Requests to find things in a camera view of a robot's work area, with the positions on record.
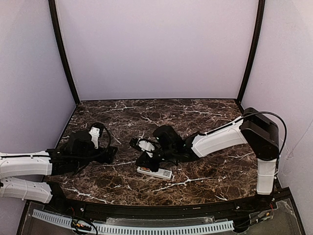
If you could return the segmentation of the white remote control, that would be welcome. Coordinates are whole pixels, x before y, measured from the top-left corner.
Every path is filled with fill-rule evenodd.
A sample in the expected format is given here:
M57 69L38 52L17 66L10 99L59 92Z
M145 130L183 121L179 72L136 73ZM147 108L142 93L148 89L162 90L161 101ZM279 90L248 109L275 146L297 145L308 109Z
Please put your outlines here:
M144 174L144 175L148 175L148 176L152 176L152 177L156 177L159 179L164 179L164 180L170 180L172 178L172 171L170 170L165 170L165 169L159 169L157 172L152 172L150 170L150 172L144 171L143 169L148 169L145 167L137 167L137 172Z

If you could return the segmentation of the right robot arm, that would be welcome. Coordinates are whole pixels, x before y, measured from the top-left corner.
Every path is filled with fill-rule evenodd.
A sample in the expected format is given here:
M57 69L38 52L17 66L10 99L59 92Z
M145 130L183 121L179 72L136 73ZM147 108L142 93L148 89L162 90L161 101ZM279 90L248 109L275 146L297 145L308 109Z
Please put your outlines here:
M183 139L172 126L158 127L148 139L130 140L130 146L141 155L136 160L137 167L158 172L160 164L194 162L211 153L240 144L249 144L258 161L257 195L270 195L285 142L279 142L279 127L268 118L271 112L257 111L250 107L233 121L214 130L196 132Z

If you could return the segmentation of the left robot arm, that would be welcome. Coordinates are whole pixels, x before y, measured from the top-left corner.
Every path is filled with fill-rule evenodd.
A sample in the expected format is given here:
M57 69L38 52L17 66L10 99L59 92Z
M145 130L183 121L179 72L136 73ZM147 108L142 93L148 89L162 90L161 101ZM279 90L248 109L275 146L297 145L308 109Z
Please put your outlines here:
M102 130L92 128L89 132L71 133L68 141L60 148L35 153L0 155L1 197L33 200L48 204L56 194L57 186L45 182L24 180L24 176L55 176L77 174L91 162L110 164L117 147L109 142L100 147Z

